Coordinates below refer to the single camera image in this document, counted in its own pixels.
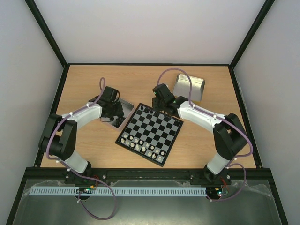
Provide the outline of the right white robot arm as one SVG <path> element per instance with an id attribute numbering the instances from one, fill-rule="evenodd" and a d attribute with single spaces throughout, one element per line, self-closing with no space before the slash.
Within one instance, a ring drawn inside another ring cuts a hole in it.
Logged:
<path id="1" fill-rule="evenodd" d="M 217 152 L 204 167 L 204 177 L 208 183 L 216 183 L 221 178 L 221 172 L 237 154 L 247 144 L 252 145 L 240 119 L 234 113 L 223 115 L 196 106 L 186 97 L 175 97 L 163 83 L 157 85 L 153 93 L 154 110 L 191 121 L 213 134 Z"/>

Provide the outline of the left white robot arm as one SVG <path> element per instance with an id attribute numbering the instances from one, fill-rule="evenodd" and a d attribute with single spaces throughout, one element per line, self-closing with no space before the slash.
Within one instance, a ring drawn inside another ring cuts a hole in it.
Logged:
<path id="1" fill-rule="evenodd" d="M 124 112 L 119 101 L 120 92 L 106 86 L 99 96 L 91 99 L 82 108 L 64 115 L 51 114 L 42 132 L 39 148 L 50 160 L 56 160 L 67 169 L 80 175 L 90 163 L 75 151 L 77 130 L 93 120 L 115 117 L 123 120 Z"/>

